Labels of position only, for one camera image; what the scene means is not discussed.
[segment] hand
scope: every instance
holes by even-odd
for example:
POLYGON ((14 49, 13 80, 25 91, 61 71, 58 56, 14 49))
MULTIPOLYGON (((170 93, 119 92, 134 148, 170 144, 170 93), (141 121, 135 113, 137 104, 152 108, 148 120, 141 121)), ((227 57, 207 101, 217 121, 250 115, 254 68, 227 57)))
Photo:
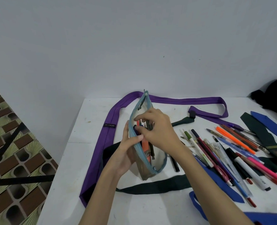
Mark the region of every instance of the hand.
POLYGON ((136 130, 141 132, 147 141, 154 146, 160 148, 164 152, 171 154, 171 150, 175 148, 178 143, 181 144, 177 134, 175 133, 169 116, 164 114, 160 109, 150 108, 145 113, 140 114, 134 118, 134 121, 142 119, 154 123, 153 130, 149 131, 142 126, 136 126, 136 130))
POLYGON ((114 171, 117 178, 120 178, 125 174, 130 166, 135 162, 134 147, 136 143, 139 143, 144 138, 144 135, 128 137, 128 121, 125 124, 123 131, 123 138, 119 147, 114 154, 110 157, 104 169, 114 171))

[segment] right hand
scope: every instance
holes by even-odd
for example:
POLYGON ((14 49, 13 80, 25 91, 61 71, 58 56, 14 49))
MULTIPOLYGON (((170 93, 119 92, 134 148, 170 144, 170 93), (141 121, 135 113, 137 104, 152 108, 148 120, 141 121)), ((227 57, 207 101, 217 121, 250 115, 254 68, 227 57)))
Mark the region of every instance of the right hand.
POLYGON ((150 108, 145 113, 136 116, 134 121, 140 119, 142 119, 142 122, 149 120, 150 124, 154 123, 153 130, 151 131, 142 126, 136 126, 135 128, 155 147, 171 154, 175 146, 181 144, 171 125, 169 116, 164 114, 160 109, 150 108))

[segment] white table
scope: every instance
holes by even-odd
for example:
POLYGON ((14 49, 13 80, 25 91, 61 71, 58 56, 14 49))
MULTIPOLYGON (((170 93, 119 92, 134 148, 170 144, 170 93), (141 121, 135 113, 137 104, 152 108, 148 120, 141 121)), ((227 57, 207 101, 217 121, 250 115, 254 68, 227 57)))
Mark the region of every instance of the white table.
MULTIPOLYGON (((84 100, 39 217, 38 225, 73 225, 80 221, 84 212, 84 206, 79 199, 82 183, 105 118, 112 106, 119 100, 119 98, 84 100)), ((229 112, 229 117, 225 119, 227 121, 246 127, 240 116, 244 112, 255 111, 268 115, 277 122, 276 113, 262 109, 249 98, 224 98, 224 100, 229 112)), ((121 140, 122 129, 137 101, 138 99, 126 108, 121 109, 114 143, 121 140)), ((189 108, 189 105, 160 103, 154 103, 153 106, 168 114, 171 122, 187 116, 189 108)), ((224 111, 222 105, 196 105, 196 107, 211 113, 222 114, 224 111)), ((194 123, 180 125, 174 129, 177 135, 181 136, 180 130, 182 128, 186 130, 194 128, 201 138, 207 138, 210 142, 213 142, 211 134, 205 128, 214 130, 216 126, 215 123, 196 117, 194 123)), ((180 173, 175 173, 168 159, 166 167, 159 175, 176 174, 184 174, 184 172, 180 168, 180 173)), ((155 181, 160 177, 159 175, 149 181, 155 181)), ((248 185, 254 195, 252 199, 257 204, 257 208, 252 208, 248 203, 237 203, 243 211, 277 213, 277 186, 265 177, 263 179, 270 184, 272 189, 266 192, 260 190, 255 184, 248 185)), ((192 188, 153 195, 129 195, 116 192, 108 224, 208 224, 193 206, 189 198, 190 191, 192 191, 192 188)))

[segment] purple strap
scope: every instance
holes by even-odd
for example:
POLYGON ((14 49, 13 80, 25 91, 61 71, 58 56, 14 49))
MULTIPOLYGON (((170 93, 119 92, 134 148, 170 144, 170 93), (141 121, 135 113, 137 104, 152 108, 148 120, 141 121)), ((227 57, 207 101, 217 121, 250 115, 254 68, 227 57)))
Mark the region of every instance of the purple strap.
MULTIPOLYGON (((137 98, 140 98, 143 95, 143 92, 134 91, 126 95, 119 102, 117 102, 109 111, 105 123, 116 124, 119 120, 120 109, 128 106, 132 101, 137 98)), ((191 99, 171 99, 171 98, 163 98, 158 96, 149 95, 151 102, 156 103, 166 103, 166 104, 177 104, 177 105, 201 105, 201 104, 223 104, 225 106, 225 112, 222 115, 212 114, 205 111, 201 111, 194 106, 189 108, 190 111, 195 111, 196 116, 202 117, 208 121, 223 124, 223 125, 235 125, 240 127, 239 125, 221 120, 220 118, 228 117, 227 105, 225 101, 221 97, 207 97, 207 98, 191 98, 191 99)), ((94 183, 98 181, 98 178, 101 174, 100 161, 104 148, 109 147, 114 142, 114 134, 115 128, 103 127, 101 129, 94 153, 92 155, 92 160, 90 162, 90 166, 88 168, 87 174, 85 176, 82 189, 80 192, 80 199, 83 205, 86 207, 87 203, 82 197, 82 194, 91 187, 94 183)))

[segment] label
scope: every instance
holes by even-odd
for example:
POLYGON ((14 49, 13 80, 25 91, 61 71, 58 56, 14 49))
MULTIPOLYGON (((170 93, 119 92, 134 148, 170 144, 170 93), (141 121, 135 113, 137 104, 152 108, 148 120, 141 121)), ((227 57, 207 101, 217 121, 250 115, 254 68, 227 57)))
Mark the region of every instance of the label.
POLYGON ((109 124, 109 123, 104 123, 103 127, 110 127, 110 128, 115 128, 117 125, 116 124, 109 124))

